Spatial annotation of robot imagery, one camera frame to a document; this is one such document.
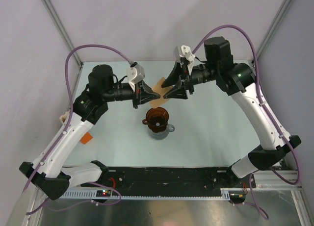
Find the brown paper coffee filter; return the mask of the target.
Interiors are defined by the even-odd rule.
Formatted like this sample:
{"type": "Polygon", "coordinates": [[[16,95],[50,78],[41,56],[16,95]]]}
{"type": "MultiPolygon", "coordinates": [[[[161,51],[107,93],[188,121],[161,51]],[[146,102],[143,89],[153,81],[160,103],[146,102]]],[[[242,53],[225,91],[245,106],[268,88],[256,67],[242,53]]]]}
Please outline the brown paper coffee filter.
{"type": "Polygon", "coordinates": [[[160,98],[159,99],[156,99],[156,100],[152,100],[150,101],[150,106],[151,108],[157,108],[157,107],[160,107],[161,105],[163,105],[164,103],[168,102],[169,99],[164,99],[163,96],[168,92],[170,91],[173,86],[170,85],[168,87],[164,87],[162,88],[162,84],[163,82],[165,81],[165,78],[162,77],[157,83],[155,86],[152,87],[152,90],[155,92],[155,93],[158,93],[160,95],[160,98]]]}

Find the amber glass coffee dripper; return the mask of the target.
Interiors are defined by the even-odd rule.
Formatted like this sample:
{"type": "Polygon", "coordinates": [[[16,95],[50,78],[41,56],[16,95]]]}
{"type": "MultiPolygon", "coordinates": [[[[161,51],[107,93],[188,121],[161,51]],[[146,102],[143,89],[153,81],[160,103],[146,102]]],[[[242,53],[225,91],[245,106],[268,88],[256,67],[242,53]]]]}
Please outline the amber glass coffee dripper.
{"type": "Polygon", "coordinates": [[[142,120],[143,125],[147,125],[148,128],[154,132],[166,131],[169,121],[169,113],[162,107],[151,108],[147,111],[145,119],[142,120]]]}

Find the clear glass pitcher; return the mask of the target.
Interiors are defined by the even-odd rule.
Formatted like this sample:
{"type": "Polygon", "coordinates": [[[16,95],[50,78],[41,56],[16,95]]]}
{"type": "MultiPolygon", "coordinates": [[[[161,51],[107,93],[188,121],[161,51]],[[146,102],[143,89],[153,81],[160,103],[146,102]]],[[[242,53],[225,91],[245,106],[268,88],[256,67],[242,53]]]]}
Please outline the clear glass pitcher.
{"type": "Polygon", "coordinates": [[[152,130],[149,130],[149,136],[155,140],[163,140],[165,139],[170,132],[174,132],[175,131],[175,127],[171,124],[167,125],[167,128],[165,131],[160,131],[160,132],[153,132],[152,130]]]}

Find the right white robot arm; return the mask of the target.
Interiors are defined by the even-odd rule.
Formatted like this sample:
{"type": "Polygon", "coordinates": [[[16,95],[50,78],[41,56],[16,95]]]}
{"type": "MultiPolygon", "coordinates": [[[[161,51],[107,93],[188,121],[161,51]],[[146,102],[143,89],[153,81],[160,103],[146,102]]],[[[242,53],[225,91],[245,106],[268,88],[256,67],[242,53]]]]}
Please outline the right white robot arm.
{"type": "Polygon", "coordinates": [[[195,65],[196,56],[189,46],[176,47],[176,63],[162,87],[171,86],[165,99],[186,99],[193,94],[194,86],[209,81],[230,96],[242,109],[253,126],[260,144],[244,158],[229,167],[227,183],[238,187],[244,177],[255,171],[264,171],[281,161],[291,149],[301,144],[297,135],[286,131],[257,89],[257,79],[252,68],[245,63],[235,63],[230,42],[224,37],[212,37],[204,42],[206,60],[195,65]]]}

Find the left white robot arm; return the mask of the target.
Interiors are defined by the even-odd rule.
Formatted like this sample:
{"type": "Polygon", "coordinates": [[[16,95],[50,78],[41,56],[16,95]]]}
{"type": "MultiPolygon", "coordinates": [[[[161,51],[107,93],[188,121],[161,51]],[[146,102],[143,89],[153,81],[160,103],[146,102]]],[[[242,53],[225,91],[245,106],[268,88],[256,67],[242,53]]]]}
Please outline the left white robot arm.
{"type": "Polygon", "coordinates": [[[69,187],[94,182],[108,183],[107,167],[94,160],[83,166],[65,167],[64,163],[81,138],[108,111],[108,103],[132,101],[134,108],[160,98],[144,82],[144,69],[133,63],[127,69],[128,82],[117,79],[106,64],[97,65],[88,76],[88,84],[71,106],[66,122],[47,147],[33,162],[23,162],[19,170],[50,200],[60,198],[69,187]]]}

